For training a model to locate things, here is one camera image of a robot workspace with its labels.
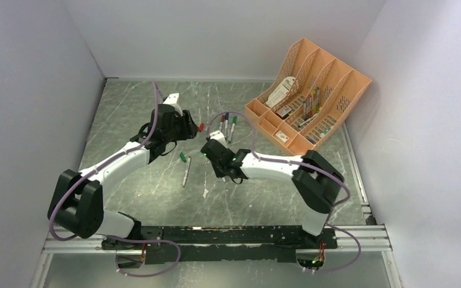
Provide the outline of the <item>white pen brown end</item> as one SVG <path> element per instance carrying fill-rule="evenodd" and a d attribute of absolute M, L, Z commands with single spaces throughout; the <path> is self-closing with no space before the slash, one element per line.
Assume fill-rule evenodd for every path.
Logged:
<path fill-rule="evenodd" d="M 220 123 L 219 123 L 219 126 L 218 126 L 218 130 L 219 130 L 220 132 L 223 132 L 225 120 L 226 120 L 226 117 L 225 117 L 225 114 L 223 114 L 223 115 L 221 116 L 221 118 L 220 118 Z"/>

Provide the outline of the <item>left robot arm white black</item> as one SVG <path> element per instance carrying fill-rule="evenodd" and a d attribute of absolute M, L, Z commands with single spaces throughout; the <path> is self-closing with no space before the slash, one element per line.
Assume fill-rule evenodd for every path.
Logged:
<path fill-rule="evenodd" d="M 188 110 L 159 104 L 150 122 L 120 150 L 80 172 L 67 169 L 60 174 L 47 213 L 50 234 L 59 241 L 105 235 L 129 250 L 140 246 L 141 222 L 122 212 L 105 211 L 103 194 L 137 169 L 167 155 L 168 144 L 194 139 L 198 131 Z"/>

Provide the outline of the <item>white pen green end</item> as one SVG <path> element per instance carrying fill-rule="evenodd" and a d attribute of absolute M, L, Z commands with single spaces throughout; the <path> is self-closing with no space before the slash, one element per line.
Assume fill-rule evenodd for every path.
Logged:
<path fill-rule="evenodd" d="M 232 143 L 232 137 L 234 135 L 236 122 L 237 122 L 237 116 L 233 116 L 232 123 L 231 123 L 231 126 L 230 126 L 230 131 L 229 131 L 229 134 L 228 134 L 228 137 L 227 137 L 227 142 L 228 143 Z"/>

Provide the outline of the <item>green pen cap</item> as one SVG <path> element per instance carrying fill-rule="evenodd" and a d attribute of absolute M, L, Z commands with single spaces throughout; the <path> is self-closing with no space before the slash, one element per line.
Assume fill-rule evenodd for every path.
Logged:
<path fill-rule="evenodd" d="M 180 156 L 180 159 L 181 159 L 183 162 L 186 162 L 186 161 L 187 161 L 185 155 L 184 155 L 182 152 L 179 153 L 179 156 Z"/>

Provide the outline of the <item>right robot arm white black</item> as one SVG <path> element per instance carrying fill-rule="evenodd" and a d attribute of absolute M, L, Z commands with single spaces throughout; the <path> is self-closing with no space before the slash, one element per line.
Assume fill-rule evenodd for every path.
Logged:
<path fill-rule="evenodd" d="M 306 248 L 315 248 L 322 242 L 322 230 L 343 189 L 344 178 L 321 154 L 308 150 L 301 156 L 281 157 L 250 149 L 233 152 L 215 139 L 208 139 L 200 151 L 218 178 L 237 179 L 239 183 L 245 179 L 270 179 L 295 187 L 310 209 L 301 225 L 300 241 Z"/>

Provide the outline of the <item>white pen blue cap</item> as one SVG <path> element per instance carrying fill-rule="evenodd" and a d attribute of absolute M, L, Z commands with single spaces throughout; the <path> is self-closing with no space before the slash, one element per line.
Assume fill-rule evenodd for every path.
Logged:
<path fill-rule="evenodd" d="M 227 137 L 229 131 L 229 112 L 224 114 L 224 135 Z"/>

